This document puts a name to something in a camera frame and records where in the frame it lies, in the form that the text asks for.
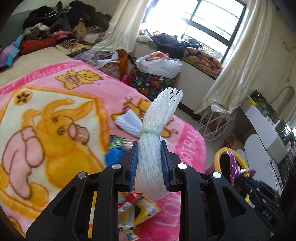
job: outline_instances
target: green rubber band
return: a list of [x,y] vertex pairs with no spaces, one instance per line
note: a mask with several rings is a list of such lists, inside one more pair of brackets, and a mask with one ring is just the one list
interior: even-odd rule
[[158,138],[160,138],[160,135],[159,135],[159,133],[156,130],[152,130],[152,129],[141,130],[140,131],[140,135],[143,134],[143,133],[149,133],[149,134],[155,135]]

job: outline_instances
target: white wire stool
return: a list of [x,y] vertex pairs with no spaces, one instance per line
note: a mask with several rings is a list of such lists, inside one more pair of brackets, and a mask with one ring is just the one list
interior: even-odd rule
[[220,112],[213,112],[211,107],[208,107],[196,124],[196,130],[199,131],[205,141],[212,142],[223,135],[230,121],[232,121],[231,116]]

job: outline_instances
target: pink blanket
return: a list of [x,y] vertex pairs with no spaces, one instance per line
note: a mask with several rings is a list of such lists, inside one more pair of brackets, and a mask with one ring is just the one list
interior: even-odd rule
[[[149,101],[75,60],[34,71],[0,89],[0,204],[23,235],[78,172],[104,169],[110,135],[137,140],[114,124],[126,105],[143,116]],[[169,151],[204,172],[203,138],[181,119],[173,119],[162,134]],[[162,211],[138,225],[135,233],[143,241],[176,240],[180,194],[156,203]]]

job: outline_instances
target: blue cloth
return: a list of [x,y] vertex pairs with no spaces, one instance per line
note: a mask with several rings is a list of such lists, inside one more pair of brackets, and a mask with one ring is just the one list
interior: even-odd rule
[[14,45],[14,50],[8,56],[8,59],[6,60],[6,66],[11,66],[12,65],[12,61],[16,57],[16,55],[17,55],[17,53],[19,51],[19,47],[20,47],[20,43],[22,42],[22,38],[23,38],[23,35],[20,35],[17,38],[17,40],[12,43],[12,45]]
[[105,155],[105,162],[107,166],[110,166],[114,163],[117,163],[120,156],[122,154],[124,154],[125,151],[121,150],[121,149],[111,149],[110,151],[108,151]]

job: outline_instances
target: cartoon bear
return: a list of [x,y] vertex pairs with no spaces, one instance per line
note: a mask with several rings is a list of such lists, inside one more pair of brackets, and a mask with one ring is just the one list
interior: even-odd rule
[[63,82],[66,89],[71,90],[82,84],[92,84],[93,81],[102,80],[104,78],[88,69],[78,72],[75,72],[74,69],[71,69],[70,71],[67,71],[67,74],[57,76],[56,79]]

